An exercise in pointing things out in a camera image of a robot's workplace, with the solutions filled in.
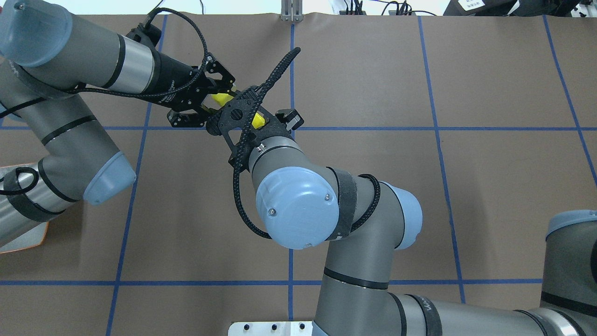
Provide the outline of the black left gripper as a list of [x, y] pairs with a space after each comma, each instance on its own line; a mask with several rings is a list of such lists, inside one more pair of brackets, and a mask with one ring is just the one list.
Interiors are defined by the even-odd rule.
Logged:
[[[189, 87], [175, 91], [188, 84], [199, 73], [198, 66], [189, 66], [158, 51], [152, 51], [154, 69], [148, 87], [141, 92], [141, 100], [171, 108], [168, 122], [174, 128], [200, 128], [218, 112], [203, 103], [208, 93], [232, 93], [236, 79], [212, 55], [207, 55], [203, 74]], [[200, 105], [197, 108], [177, 112], [179, 106]]]

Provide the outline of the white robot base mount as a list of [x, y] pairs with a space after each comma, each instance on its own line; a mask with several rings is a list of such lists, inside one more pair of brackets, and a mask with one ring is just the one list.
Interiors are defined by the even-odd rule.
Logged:
[[312, 321], [235, 322], [228, 336], [311, 336]]

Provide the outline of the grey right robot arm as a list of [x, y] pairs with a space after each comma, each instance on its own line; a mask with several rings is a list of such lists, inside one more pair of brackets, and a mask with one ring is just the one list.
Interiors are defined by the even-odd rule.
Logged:
[[311, 162], [292, 138], [294, 109], [261, 107], [265, 85], [224, 90], [207, 121], [228, 137], [239, 214], [263, 238], [300, 250], [328, 242], [314, 336], [594, 336], [596, 212], [562, 212], [546, 234], [540, 305], [497, 310], [388, 291], [394, 252], [422, 229], [416, 197], [368, 174]]

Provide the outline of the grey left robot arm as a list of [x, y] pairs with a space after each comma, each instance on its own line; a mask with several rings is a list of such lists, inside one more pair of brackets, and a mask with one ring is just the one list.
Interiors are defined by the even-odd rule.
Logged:
[[1, 10], [1, 116], [28, 125], [48, 152], [1, 168], [1, 246], [31, 239], [43, 224], [83, 200], [101, 204], [133, 185], [136, 171], [81, 93], [136, 98], [170, 108], [175, 127], [201, 127], [209, 94], [232, 93], [235, 77], [211, 55], [201, 63], [158, 51], [156, 7], [126, 35], [43, 0], [7, 0]]

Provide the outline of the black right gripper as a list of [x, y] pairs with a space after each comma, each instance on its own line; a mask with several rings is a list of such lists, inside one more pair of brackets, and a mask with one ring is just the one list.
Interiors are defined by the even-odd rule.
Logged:
[[[257, 105], [257, 87], [251, 86], [244, 91], [236, 90], [230, 94], [213, 94], [213, 100], [220, 105], [206, 121], [206, 130], [213, 136], [223, 136], [230, 147], [231, 166], [242, 150], [241, 168], [249, 168], [251, 152], [256, 147], [264, 147], [264, 141], [271, 137], [292, 138], [292, 131], [304, 124], [304, 119], [296, 109], [281, 109], [270, 113], [261, 105]], [[232, 140], [230, 131], [249, 123], [246, 140]]]

